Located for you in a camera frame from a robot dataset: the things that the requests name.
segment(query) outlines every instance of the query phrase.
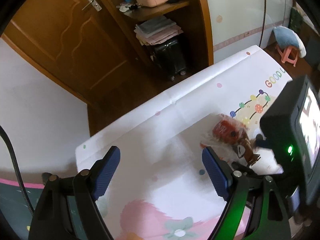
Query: blue rubber finger pad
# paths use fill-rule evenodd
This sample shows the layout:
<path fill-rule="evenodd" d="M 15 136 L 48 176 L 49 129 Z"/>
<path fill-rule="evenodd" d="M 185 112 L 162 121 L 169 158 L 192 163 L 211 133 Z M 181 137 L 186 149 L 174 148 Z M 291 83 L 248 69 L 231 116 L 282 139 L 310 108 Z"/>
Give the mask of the blue rubber finger pad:
<path fill-rule="evenodd" d="M 116 171 L 116 168 L 118 167 L 119 162 L 120 150 L 118 147 L 116 147 L 109 160 L 101 169 L 101 172 L 95 181 L 94 190 L 92 192 L 92 197 L 94 198 L 94 200 L 97 200 L 99 197 L 103 196 L 106 193 L 106 190 L 113 177 L 113 174 Z"/>
<path fill-rule="evenodd" d="M 229 197 L 227 178 L 224 176 L 218 163 L 212 157 L 207 148 L 203 149 L 202 151 L 202 162 L 218 196 L 223 197 L 224 200 L 227 200 Z"/>

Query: pillow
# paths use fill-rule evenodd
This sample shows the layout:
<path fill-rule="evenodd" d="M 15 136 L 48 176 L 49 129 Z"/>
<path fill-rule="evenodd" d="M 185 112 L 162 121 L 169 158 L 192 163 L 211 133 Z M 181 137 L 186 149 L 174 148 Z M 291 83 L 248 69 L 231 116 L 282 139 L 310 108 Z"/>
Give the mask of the pillow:
<path fill-rule="evenodd" d="M 284 26 L 278 26 L 273 28 L 276 41 L 281 49 L 285 49 L 288 46 L 294 46 L 299 49 L 299 57 L 305 57 L 307 54 L 306 48 L 299 36 L 293 31 Z"/>

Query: black cable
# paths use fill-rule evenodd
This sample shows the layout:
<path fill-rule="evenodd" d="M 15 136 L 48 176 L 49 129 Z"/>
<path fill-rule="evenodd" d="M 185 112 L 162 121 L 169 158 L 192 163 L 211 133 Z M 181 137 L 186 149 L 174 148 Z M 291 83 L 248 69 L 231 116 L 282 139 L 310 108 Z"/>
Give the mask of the black cable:
<path fill-rule="evenodd" d="M 22 181 L 22 177 L 21 177 L 21 174 L 20 174 L 20 170 L 19 170 L 19 166 L 18 166 L 18 162 L 17 162 L 17 158 L 16 158 L 16 155 L 14 153 L 14 150 L 13 150 L 13 146 L 11 144 L 11 141 L 8 137 L 8 135 L 6 134 L 6 132 L 3 130 L 3 128 L 1 127 L 0 125 L 0 136 L 1 138 L 3 139 L 5 145 L 7 146 L 8 148 L 8 151 L 9 151 L 9 154 L 10 154 L 10 157 L 11 157 L 11 160 L 12 160 L 12 164 L 13 164 L 13 168 L 14 168 L 14 172 L 16 173 L 16 177 L 17 177 L 17 180 L 18 180 L 18 183 L 19 183 L 19 187 L 20 187 L 20 190 L 21 190 L 21 193 L 23 195 L 23 198 L 27 204 L 27 207 L 31 213 L 31 215 L 33 216 L 33 213 L 35 212 L 33 207 L 32 207 L 32 204 L 30 202 L 30 199 L 28 197 L 28 194 L 27 194 L 27 191 L 26 191 L 26 188 L 24 187 L 23 185 L 23 181 Z"/>
<path fill-rule="evenodd" d="M 287 6 L 287 0 L 284 0 L 284 15 L 283 15 L 283 22 L 282 22 L 282 26 L 284 26 L 284 19 L 285 19 L 285 9 Z"/>
<path fill-rule="evenodd" d="M 263 31 L 264 31 L 264 24 L 265 24 L 265 22 L 266 22 L 266 12 L 267 12 L 267 0 L 264 0 L 263 24 L 262 24 L 262 31 L 261 31 L 261 37 L 260 37 L 259 47 L 261 47 L 261 42 L 262 42 L 262 37 L 263 37 Z"/>

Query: folded clothes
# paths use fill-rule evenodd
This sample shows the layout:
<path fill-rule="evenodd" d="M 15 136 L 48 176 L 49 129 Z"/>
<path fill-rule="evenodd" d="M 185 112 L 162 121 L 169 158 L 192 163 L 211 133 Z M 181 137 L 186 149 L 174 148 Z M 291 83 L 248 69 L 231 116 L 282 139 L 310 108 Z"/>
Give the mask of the folded clothes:
<path fill-rule="evenodd" d="M 140 31 L 137 31 L 136 37 L 140 42 L 142 42 L 145 45 L 156 45 L 161 44 L 181 33 L 183 33 L 181 27 L 179 27 L 178 25 L 174 25 L 165 30 L 160 31 L 159 33 L 152 35 L 149 38 L 145 38 Z"/>
<path fill-rule="evenodd" d="M 145 38 L 149 38 L 152 35 L 159 33 L 169 27 L 176 25 L 176 23 L 170 19 L 167 19 L 165 16 L 155 17 L 151 20 L 148 20 L 140 25 L 136 25 L 135 33 L 140 31 Z"/>

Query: bed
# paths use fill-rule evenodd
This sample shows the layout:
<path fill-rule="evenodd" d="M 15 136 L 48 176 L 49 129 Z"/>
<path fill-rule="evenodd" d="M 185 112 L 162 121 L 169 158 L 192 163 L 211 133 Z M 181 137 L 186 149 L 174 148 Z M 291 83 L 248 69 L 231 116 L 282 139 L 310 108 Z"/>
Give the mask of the bed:
<path fill-rule="evenodd" d="M 203 134 L 223 113 L 244 122 L 254 138 L 261 116 L 289 80 L 273 58 L 251 46 L 167 89 L 77 147 L 79 171 L 90 169 L 112 145 L 121 151 L 111 184 L 97 201 L 114 239 L 207 240 L 226 202 L 202 164 Z M 254 171 L 279 171 L 271 151 L 258 153 Z M 237 235 L 249 213 L 244 211 Z"/>

